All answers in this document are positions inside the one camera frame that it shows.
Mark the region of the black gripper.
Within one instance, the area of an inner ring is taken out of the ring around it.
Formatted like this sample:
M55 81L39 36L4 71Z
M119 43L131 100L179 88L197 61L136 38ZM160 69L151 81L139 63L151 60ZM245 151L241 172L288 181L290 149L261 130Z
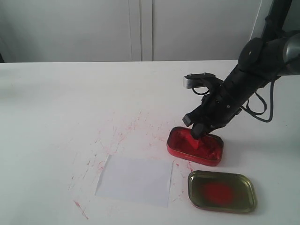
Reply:
M240 86L218 86L209 90L201 104L182 118L186 127L191 125L191 136L199 139L208 133L225 127L241 106L248 100L248 88Z

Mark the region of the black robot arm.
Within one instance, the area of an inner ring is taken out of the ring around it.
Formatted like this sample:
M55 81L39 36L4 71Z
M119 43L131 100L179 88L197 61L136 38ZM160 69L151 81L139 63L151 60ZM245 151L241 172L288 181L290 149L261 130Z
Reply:
M225 80L211 73L184 76L183 85L187 89L206 87L200 93L201 104L183 117L191 136L199 139L208 133L225 127L241 111L259 121L269 123L274 113L274 84L285 75L300 73L300 35L294 34L269 42L261 38L250 40L243 48L238 63ZM264 99L264 109L269 109L268 119L261 118L260 112L250 110L249 98L257 90L270 84L270 105Z

